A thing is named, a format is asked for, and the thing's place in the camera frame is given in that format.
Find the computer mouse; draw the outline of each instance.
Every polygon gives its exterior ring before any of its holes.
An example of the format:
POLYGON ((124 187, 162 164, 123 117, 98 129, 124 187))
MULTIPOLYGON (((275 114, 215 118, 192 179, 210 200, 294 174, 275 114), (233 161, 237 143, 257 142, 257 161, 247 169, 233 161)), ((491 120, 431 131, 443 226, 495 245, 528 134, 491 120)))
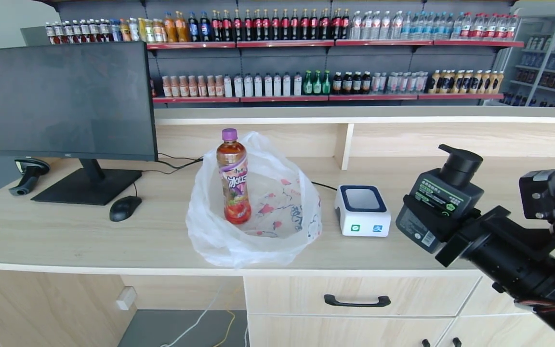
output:
POLYGON ((132 195, 113 202, 110 207, 110 220, 113 222, 121 222, 122 220, 130 218, 141 202, 143 202, 143 199, 132 195))

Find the red shelf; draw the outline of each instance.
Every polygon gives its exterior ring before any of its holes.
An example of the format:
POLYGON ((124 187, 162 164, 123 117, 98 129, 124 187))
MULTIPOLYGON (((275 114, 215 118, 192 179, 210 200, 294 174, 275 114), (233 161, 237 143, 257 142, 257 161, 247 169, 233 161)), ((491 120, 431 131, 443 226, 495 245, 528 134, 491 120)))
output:
POLYGON ((284 41, 240 41, 237 47, 330 47, 335 45, 333 40, 284 40, 284 41))
POLYGON ((432 40, 337 40, 335 46, 432 46, 432 40))
POLYGON ((417 94, 366 94, 366 95, 329 95, 331 101, 357 100, 416 100, 417 94))
POLYGON ((524 47, 521 41, 475 41, 475 40, 436 40, 434 46, 489 46, 489 47, 524 47))
POLYGON ((290 101, 328 101, 326 95, 302 95, 302 96, 249 96, 242 97, 242 103, 272 103, 290 101))
POLYGON ((497 99, 504 97, 502 94, 419 94, 419 100, 468 100, 468 99, 497 99))
POLYGON ((154 104, 238 103, 238 97, 154 97, 154 104))
POLYGON ((148 43, 147 49, 235 48, 235 42, 148 43))

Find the drawer handle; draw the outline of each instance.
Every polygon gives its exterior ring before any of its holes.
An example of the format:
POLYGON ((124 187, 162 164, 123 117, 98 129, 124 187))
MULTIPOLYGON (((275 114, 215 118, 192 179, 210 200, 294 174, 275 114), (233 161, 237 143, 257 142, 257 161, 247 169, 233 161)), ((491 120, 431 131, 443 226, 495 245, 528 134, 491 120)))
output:
POLYGON ((335 295, 325 294, 324 303, 331 306, 346 306, 346 307, 385 307, 391 303, 388 296, 383 295, 378 297, 376 304, 354 304, 354 303, 341 303, 335 299, 335 295))

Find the purple bottle cap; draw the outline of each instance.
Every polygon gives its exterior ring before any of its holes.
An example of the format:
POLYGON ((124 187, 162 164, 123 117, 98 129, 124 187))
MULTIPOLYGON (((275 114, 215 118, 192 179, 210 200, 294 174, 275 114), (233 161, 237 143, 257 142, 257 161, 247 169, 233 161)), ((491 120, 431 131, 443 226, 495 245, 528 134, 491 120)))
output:
POLYGON ((237 140, 237 129, 226 128, 222 130, 222 140, 235 141, 237 140))

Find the green glass bottle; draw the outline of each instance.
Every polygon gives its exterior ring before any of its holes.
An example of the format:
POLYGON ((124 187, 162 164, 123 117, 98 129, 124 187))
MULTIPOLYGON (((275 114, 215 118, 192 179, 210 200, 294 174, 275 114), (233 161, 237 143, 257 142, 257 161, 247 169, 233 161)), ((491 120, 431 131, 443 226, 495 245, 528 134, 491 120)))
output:
POLYGON ((314 95, 320 95, 322 92, 322 82, 320 82, 320 70, 316 70, 316 76, 314 78, 314 95))
POLYGON ((307 70, 304 79, 304 95, 312 94, 312 72, 307 70))
POLYGON ((331 82, 329 81, 329 70, 324 71, 324 82, 322 82, 322 94, 329 95, 331 92, 331 82))

